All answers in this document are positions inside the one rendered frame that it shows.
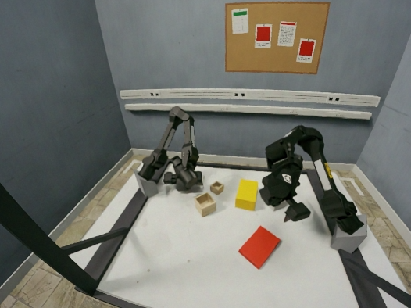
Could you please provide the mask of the white open box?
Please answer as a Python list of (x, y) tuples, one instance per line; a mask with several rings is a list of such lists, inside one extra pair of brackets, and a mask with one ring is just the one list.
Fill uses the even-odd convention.
[(275, 206), (275, 207), (268, 206), (268, 207), (270, 207), (270, 208), (272, 209), (272, 211), (276, 211), (276, 210), (278, 210), (278, 209), (280, 209), (280, 208), (285, 207), (286, 205), (287, 205), (287, 202), (286, 202), (286, 201), (283, 201), (283, 202), (281, 202), (281, 204), (278, 205), (278, 206)]

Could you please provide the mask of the red flat rectangular block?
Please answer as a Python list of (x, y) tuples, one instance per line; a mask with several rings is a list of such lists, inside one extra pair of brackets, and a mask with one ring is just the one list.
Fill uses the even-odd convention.
[(278, 237), (259, 226), (238, 252), (259, 270), (279, 241)]

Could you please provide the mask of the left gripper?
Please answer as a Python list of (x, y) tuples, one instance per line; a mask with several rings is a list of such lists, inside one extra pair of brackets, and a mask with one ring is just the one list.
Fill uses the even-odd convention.
[[(202, 172), (200, 170), (194, 171), (194, 172), (198, 175), (196, 184), (201, 184), (202, 183)], [(176, 174), (176, 177), (175, 177), (175, 174), (173, 174), (173, 176), (172, 174), (173, 172), (165, 172), (164, 178), (163, 178), (164, 184), (176, 184), (175, 179), (176, 177), (179, 177), (179, 176)]]

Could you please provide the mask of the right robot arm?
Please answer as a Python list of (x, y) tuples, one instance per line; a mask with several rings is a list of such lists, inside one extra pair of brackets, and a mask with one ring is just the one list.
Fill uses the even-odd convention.
[(330, 219), (335, 219), (336, 224), (343, 232), (352, 235), (364, 223), (356, 216), (358, 210), (354, 202), (347, 201), (345, 195), (337, 189), (323, 154), (323, 136), (315, 128), (298, 125), (291, 129), (286, 138), (281, 138), (265, 148), (268, 171), (271, 173), (267, 175), (269, 178), (268, 187), (265, 186), (259, 190), (262, 200), (267, 206), (278, 206), (285, 201), (294, 184), (298, 183), (304, 159), (301, 155), (294, 154), (296, 143), (310, 155), (313, 161), (323, 189), (321, 203), (324, 213)]

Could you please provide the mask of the yellow foam block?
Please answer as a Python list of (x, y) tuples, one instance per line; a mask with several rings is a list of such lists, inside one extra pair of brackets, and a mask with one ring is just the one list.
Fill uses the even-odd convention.
[(258, 181), (241, 179), (235, 199), (235, 207), (254, 211)]

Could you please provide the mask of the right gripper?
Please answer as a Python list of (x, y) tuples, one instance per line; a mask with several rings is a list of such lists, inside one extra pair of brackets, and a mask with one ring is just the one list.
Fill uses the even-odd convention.
[[(264, 185), (264, 187), (267, 186), (268, 181), (269, 178), (267, 176), (265, 176), (262, 179), (262, 184)], [(297, 203), (293, 199), (293, 197), (297, 195), (297, 192), (295, 190), (298, 186), (300, 186), (300, 184), (300, 182), (296, 183), (286, 196), (285, 201), (288, 203), (289, 207), (286, 209), (286, 211), (284, 211), (284, 213), (286, 214), (284, 222), (288, 222), (289, 220), (297, 222), (308, 218), (311, 214), (311, 211), (306, 207), (306, 205), (303, 202)]]

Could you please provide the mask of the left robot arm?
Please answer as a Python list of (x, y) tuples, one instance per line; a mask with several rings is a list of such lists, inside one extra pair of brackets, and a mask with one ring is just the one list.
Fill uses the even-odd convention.
[(150, 156), (143, 158), (142, 162), (144, 165), (137, 175), (143, 177), (146, 181), (149, 181), (154, 176), (155, 170), (159, 170), (161, 167), (165, 166), (166, 161), (169, 159), (169, 156), (166, 155), (166, 151), (169, 148), (177, 127), (183, 122), (184, 146), (181, 150), (182, 159), (178, 155), (171, 158), (174, 171), (179, 175), (179, 177), (176, 177), (176, 190), (179, 192), (186, 192), (196, 184), (198, 175), (194, 170), (196, 168), (199, 154), (195, 145), (195, 121), (179, 106), (174, 106), (170, 110), (169, 123), (157, 149), (152, 151)]

